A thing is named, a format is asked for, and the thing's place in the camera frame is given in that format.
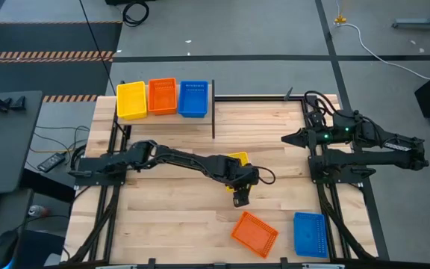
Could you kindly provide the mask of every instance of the orange basket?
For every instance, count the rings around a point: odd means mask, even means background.
[[[175,78],[149,80],[149,112],[155,115],[177,113],[177,83]]]
[[[278,231],[253,214],[244,211],[231,232],[231,237],[266,259],[278,237]]]

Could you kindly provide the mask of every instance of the floor tape line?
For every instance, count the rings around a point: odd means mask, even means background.
[[[95,102],[97,94],[75,94],[75,95],[59,95],[59,96],[44,96],[43,102]]]

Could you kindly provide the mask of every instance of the shelf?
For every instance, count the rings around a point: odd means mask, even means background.
[[[119,124],[126,125],[211,125],[212,113],[214,112],[212,98],[213,98],[212,85],[208,85],[208,112],[203,118],[186,118],[180,114],[170,114],[155,116],[148,112],[147,117],[138,120],[124,120],[119,119]],[[177,98],[180,93],[180,85],[177,85]]]

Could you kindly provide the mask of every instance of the white cable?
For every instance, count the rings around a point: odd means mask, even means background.
[[[341,9],[340,9],[340,3],[338,2],[338,0],[336,0],[336,5],[337,5],[337,16],[341,16]]]
[[[337,24],[337,27],[341,27],[341,26],[350,26],[350,27],[353,27],[354,29],[356,29],[356,31],[358,31],[359,43],[363,46],[363,48],[364,48],[364,49],[366,49],[366,51],[367,51],[367,52],[369,52],[372,56],[374,56],[376,59],[380,60],[381,62],[383,62],[383,63],[385,63],[385,64],[388,64],[388,65],[391,65],[391,66],[394,66],[394,67],[402,68],[402,69],[404,69],[404,70],[406,70],[406,71],[409,71],[409,72],[411,72],[411,73],[413,73],[413,74],[417,75],[417,76],[418,76],[418,77],[420,77],[420,78],[424,78],[424,79],[427,79],[427,80],[429,80],[429,79],[430,79],[429,77],[426,77],[426,76],[424,76],[424,75],[420,75],[419,73],[417,73],[417,72],[415,72],[415,71],[413,71],[413,70],[411,70],[411,69],[409,69],[409,68],[407,68],[407,67],[403,67],[402,65],[395,64],[395,63],[390,63],[390,62],[388,62],[388,61],[385,61],[385,60],[381,59],[378,55],[375,55],[375,54],[374,54],[374,52],[371,52],[371,51],[370,51],[370,49],[368,49],[368,48],[364,45],[363,40],[361,39],[361,30],[359,30],[359,28],[358,28],[356,25],[353,25],[353,24],[351,24],[351,23],[341,23],[341,24]]]

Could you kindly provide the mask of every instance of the plastic basket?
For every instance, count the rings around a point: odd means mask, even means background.
[[[117,85],[117,116],[124,120],[147,117],[146,84],[143,81]]]
[[[246,152],[230,153],[228,154],[228,157],[240,159],[242,166],[249,163],[248,153]]]
[[[278,231],[253,214],[244,211],[231,232],[231,237],[266,259],[278,237]]]
[[[177,113],[177,83],[175,78],[149,80],[149,112],[154,115]]]
[[[328,258],[325,216],[296,212],[295,251],[298,256]]]
[[[208,82],[181,81],[178,112],[184,117],[205,117],[208,111]]]

